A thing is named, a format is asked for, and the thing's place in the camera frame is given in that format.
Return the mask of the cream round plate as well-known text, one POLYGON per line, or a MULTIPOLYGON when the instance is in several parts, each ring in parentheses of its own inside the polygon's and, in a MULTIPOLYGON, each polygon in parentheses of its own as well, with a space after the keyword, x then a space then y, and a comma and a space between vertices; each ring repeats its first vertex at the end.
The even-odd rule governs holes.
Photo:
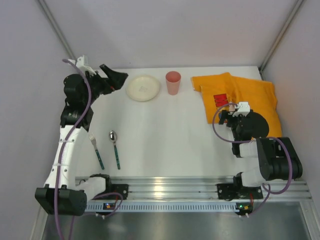
POLYGON ((134 77, 126 87, 126 94, 137 102, 147 102, 155 98, 160 91, 160 81, 154 76, 143 74, 134 77))

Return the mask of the orange cartoon placemat cloth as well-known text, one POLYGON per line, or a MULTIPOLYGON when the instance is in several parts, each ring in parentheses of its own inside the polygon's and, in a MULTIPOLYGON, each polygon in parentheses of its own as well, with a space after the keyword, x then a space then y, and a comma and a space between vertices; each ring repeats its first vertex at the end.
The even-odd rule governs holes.
POLYGON ((262 115, 269 125, 269 137, 281 137, 282 127, 277 114, 277 98, 273 83, 233 76, 229 72, 218 75, 193 76, 193 89, 202 94, 208 124, 221 106, 227 103, 248 102, 250 108, 262 115))

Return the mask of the pink plastic cup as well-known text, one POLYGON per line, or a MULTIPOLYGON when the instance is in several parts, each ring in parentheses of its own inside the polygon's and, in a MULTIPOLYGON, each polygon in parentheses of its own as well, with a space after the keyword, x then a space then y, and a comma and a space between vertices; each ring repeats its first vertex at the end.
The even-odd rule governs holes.
POLYGON ((170 95, 176 95, 180 88, 181 74, 177 71, 170 71, 165 76, 167 91, 170 95))

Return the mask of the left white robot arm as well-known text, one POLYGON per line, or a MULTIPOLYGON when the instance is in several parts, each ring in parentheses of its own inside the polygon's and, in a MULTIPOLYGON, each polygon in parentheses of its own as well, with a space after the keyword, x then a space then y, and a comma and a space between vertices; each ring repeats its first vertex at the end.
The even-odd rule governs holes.
POLYGON ((77 185, 76 171, 84 142, 89 142, 89 129, 94 115, 91 105, 101 95, 120 90, 128 74, 100 65, 106 74, 80 71, 64 81, 65 106, 60 116, 60 136, 50 174, 43 187, 35 190, 35 199, 49 215, 81 216, 87 203, 95 198, 109 198, 116 192, 107 174, 96 173, 77 185))

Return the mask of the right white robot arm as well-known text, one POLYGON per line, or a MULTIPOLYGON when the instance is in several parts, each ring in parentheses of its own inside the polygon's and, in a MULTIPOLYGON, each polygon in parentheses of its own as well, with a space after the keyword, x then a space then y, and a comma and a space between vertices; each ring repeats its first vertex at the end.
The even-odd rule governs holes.
POLYGON ((302 176, 303 166, 291 140, 269 137, 267 120, 259 113, 251 110, 247 115, 235 115, 233 111, 222 110, 218 123, 231 129, 233 155, 258 161, 257 167, 234 176, 232 183, 217 185, 220 200, 262 199, 263 183, 292 181, 302 176))

